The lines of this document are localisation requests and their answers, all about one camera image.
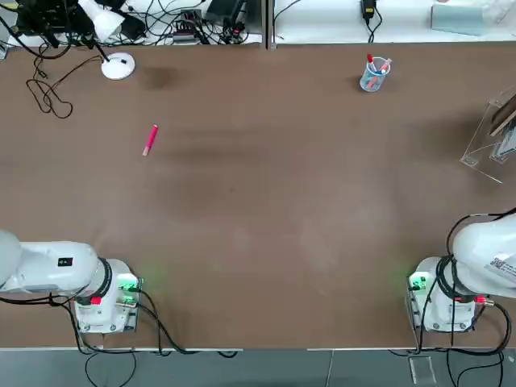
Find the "table surface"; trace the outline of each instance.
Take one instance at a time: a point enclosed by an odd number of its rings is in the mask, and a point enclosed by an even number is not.
[[[486,101],[510,85],[516,52],[373,47],[393,59],[375,94],[358,86],[372,46],[128,48],[128,79],[108,81],[97,62],[59,87],[74,105],[64,120],[37,109],[24,86],[32,58],[10,52],[0,227],[124,260],[182,346],[413,347],[406,276],[445,253],[461,216],[514,205],[516,183],[459,158]],[[57,79],[92,55],[74,50],[44,69]],[[0,347],[75,345],[63,310],[1,305],[0,315],[10,332]],[[494,347],[502,331],[493,310],[456,342]],[[142,317],[136,333],[103,343],[155,347],[155,326]]]

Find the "white robotic arm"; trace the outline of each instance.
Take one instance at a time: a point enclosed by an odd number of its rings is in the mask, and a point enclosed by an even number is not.
[[[426,258],[409,277],[414,325],[427,331],[468,331],[486,294],[516,298],[516,214],[466,226],[452,251],[455,263]]]
[[[82,332],[134,329],[141,280],[120,260],[75,242],[25,242],[0,231],[0,293],[73,297]]]

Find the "floor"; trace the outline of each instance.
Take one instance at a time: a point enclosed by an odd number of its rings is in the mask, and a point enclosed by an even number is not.
[[[413,384],[408,360],[386,351],[245,351],[234,359],[223,359],[216,353],[173,354],[167,358],[139,353],[136,357],[138,368],[127,387],[409,387]],[[496,362],[457,353],[451,357],[455,377],[464,368]],[[514,385],[516,381],[514,357],[514,350],[506,351],[504,386]],[[435,353],[431,358],[437,385],[452,387],[445,354]],[[85,359],[76,351],[4,351],[0,352],[0,376],[10,387],[88,387],[91,385],[85,377]],[[131,368],[130,355],[100,355],[90,361],[89,374],[98,387],[119,387]],[[496,387],[499,372],[499,367],[471,371],[461,379],[460,385]]]

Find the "pen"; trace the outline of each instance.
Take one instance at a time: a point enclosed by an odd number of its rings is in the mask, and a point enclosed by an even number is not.
[[[152,144],[154,143],[154,139],[156,138],[157,132],[158,132],[158,126],[152,125],[151,133],[148,135],[147,145],[145,145],[142,156],[148,155],[148,151],[150,151],[152,148]]]

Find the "cup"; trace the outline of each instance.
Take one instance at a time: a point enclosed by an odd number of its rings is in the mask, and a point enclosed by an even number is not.
[[[379,73],[380,67],[385,63],[385,59],[381,56],[374,56],[372,62],[378,72],[372,69],[372,65],[369,62],[365,62],[364,75],[362,75],[362,78],[360,79],[360,87],[368,92],[378,91],[390,71],[389,64],[387,69],[385,69],[385,73]]]

